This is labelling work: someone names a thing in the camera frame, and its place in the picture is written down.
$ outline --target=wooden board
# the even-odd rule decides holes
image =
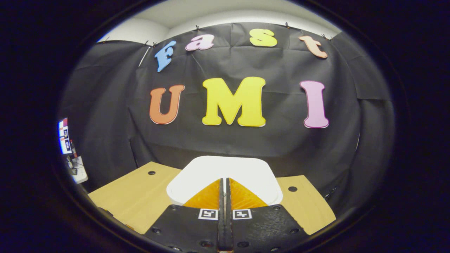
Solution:
[[[283,205],[309,235],[333,222],[336,217],[328,203],[305,176],[278,177]],[[294,186],[297,191],[289,191]]]
[[[180,171],[150,162],[89,193],[89,197],[120,222],[144,234],[172,204],[166,187]]]
[[[89,197],[120,222],[144,234],[172,204],[166,187],[180,171],[150,162],[89,193]],[[307,234],[313,234],[336,219],[327,202],[305,176],[279,177],[277,181],[283,192],[281,204]],[[290,186],[297,187],[297,191],[289,191]]]

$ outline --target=white wall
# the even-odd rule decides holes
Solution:
[[[165,39],[171,38],[184,32],[195,30],[196,25],[198,25],[199,27],[207,27],[217,24],[237,22],[261,22],[280,25],[284,25],[286,22],[288,22],[288,25],[290,27],[300,28],[302,30],[306,30],[318,35],[325,34],[327,38],[334,37],[340,32],[338,28],[328,28],[313,21],[295,17],[289,14],[264,10],[235,10],[212,14],[187,21],[179,26],[170,29],[166,34]]]
[[[165,39],[169,29],[147,19],[130,18],[108,32],[99,41],[135,41],[148,45]]]

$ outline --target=blue letter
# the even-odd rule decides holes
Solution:
[[[171,58],[167,58],[168,56],[172,56],[173,49],[172,46],[176,44],[176,41],[171,41],[165,47],[163,47],[159,52],[155,54],[156,60],[158,60],[158,72],[160,72],[163,68],[169,65]]]

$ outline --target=monitor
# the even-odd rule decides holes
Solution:
[[[59,133],[59,145],[61,146],[62,154],[71,154],[72,149],[70,148],[69,130],[67,125],[67,118],[58,122],[58,133]]]

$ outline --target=orange letter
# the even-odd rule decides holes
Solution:
[[[328,55],[324,51],[320,51],[319,47],[321,44],[318,41],[313,40],[310,36],[301,36],[299,37],[301,41],[306,43],[308,50],[315,56],[321,58],[327,58]]]
[[[161,97],[164,92],[166,92],[166,89],[164,88],[157,88],[150,92],[150,96],[152,97],[152,100],[150,102],[150,119],[155,122],[156,124],[163,124],[167,125],[175,120],[177,114],[178,114],[178,106],[180,105],[180,94],[182,91],[184,91],[185,87],[184,85],[174,85],[170,87],[169,91],[172,93],[172,97],[170,100],[170,108],[169,112],[166,114],[162,114],[160,112],[160,106],[161,106]]]

